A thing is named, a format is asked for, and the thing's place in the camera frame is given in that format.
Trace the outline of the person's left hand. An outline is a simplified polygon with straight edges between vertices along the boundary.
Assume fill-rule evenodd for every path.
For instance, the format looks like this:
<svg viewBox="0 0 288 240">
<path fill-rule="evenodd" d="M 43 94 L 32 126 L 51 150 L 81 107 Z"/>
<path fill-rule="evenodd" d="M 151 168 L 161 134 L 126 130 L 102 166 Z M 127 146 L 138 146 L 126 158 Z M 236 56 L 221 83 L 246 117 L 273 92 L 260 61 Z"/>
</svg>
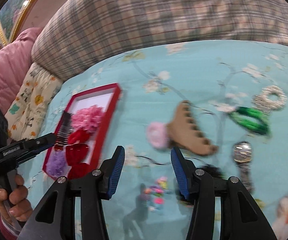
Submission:
<svg viewBox="0 0 288 240">
<path fill-rule="evenodd" d="M 14 225 L 12 219 L 25 222 L 33 212 L 30 201 L 27 199 L 28 189 L 24 186 L 24 179 L 16 174 L 15 183 L 17 188 L 8 196 L 6 190 L 0 188 L 0 215 L 8 223 Z M 9 200 L 13 207 L 7 211 L 4 201 Z"/>
</svg>

